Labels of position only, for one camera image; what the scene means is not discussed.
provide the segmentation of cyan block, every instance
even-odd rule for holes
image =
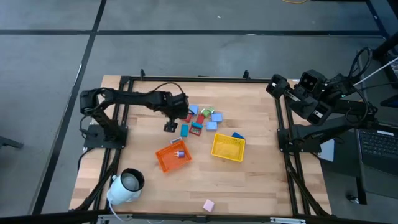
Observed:
[[[243,137],[242,135],[238,134],[238,133],[233,133],[233,134],[232,134],[232,137],[244,139],[244,137]]]
[[[199,109],[198,105],[189,105],[189,109],[190,112],[193,113],[193,115],[198,114],[198,109]]]
[[[183,124],[181,125],[181,137],[187,137],[188,136],[188,125]]]
[[[194,126],[195,128],[199,128],[199,129],[203,128],[203,125],[195,123],[195,122],[192,122],[192,126]]]
[[[207,131],[217,131],[217,122],[208,121],[206,123],[206,129]]]
[[[223,115],[222,114],[212,114],[211,115],[211,121],[222,122],[223,121]]]

